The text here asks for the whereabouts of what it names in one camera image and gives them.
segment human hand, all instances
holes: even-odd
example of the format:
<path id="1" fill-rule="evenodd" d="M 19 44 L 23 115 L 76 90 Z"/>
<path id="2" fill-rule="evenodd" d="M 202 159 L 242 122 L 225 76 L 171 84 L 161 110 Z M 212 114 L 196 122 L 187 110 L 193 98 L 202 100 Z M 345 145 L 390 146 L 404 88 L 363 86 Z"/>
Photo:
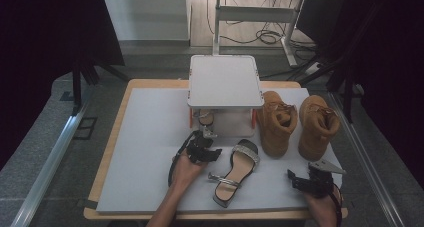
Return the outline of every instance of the human hand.
<path id="1" fill-rule="evenodd" d="M 341 195 L 336 186 L 333 187 L 333 194 L 341 202 Z M 336 205 L 329 195 L 323 198 L 316 198 L 310 193 L 303 192 L 309 211 L 320 227 L 333 227 L 337 225 Z"/>
<path id="2" fill-rule="evenodd" d="M 208 165 L 207 162 L 194 164 L 184 150 L 178 158 L 177 164 L 172 175 L 171 187 L 178 187 L 185 190 L 199 176 L 203 169 Z"/>

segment forearm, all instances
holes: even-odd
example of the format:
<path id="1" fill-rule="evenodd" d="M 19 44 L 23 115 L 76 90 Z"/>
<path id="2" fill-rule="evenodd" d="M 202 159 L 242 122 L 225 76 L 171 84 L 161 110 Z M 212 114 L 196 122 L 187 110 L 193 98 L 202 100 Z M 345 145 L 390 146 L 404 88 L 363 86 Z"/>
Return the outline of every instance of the forearm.
<path id="1" fill-rule="evenodd" d="M 167 227 L 173 220 L 178 203 L 187 187 L 171 185 L 147 227 Z"/>

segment person's right hand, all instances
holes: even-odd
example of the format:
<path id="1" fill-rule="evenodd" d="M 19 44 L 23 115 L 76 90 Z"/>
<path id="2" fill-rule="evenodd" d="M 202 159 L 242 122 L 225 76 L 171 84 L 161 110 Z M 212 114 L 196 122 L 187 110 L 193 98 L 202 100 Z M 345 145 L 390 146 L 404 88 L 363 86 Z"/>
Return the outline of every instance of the person's right hand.
<path id="1" fill-rule="evenodd" d="M 336 186 L 333 188 L 333 194 L 340 203 L 341 196 Z M 309 212 L 320 227 L 337 226 L 336 205 L 329 195 L 319 199 L 306 192 L 303 192 L 303 195 L 308 203 Z"/>

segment high heel sandal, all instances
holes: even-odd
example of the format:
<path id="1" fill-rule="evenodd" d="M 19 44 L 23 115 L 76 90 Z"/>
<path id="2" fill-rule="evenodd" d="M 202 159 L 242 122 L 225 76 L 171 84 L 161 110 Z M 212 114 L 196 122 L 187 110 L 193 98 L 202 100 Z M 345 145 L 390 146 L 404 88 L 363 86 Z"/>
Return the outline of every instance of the high heel sandal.
<path id="1" fill-rule="evenodd" d="M 228 207 L 237 189 L 241 188 L 241 182 L 259 164 L 258 147 L 249 140 L 242 139 L 233 148 L 230 162 L 231 170 L 225 177 L 211 173 L 208 176 L 209 179 L 220 182 L 215 189 L 213 200 L 224 208 Z"/>

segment person's left hand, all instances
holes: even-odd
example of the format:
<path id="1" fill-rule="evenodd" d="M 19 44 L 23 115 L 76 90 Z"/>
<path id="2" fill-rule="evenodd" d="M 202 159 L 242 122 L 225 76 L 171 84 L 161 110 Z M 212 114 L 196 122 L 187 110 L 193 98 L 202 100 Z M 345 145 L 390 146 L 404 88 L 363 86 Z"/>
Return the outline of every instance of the person's left hand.
<path id="1" fill-rule="evenodd" d="M 184 150 L 175 166 L 171 186 L 179 186 L 183 189 L 187 188 L 207 165 L 207 162 L 193 164 L 187 156 L 187 151 Z"/>

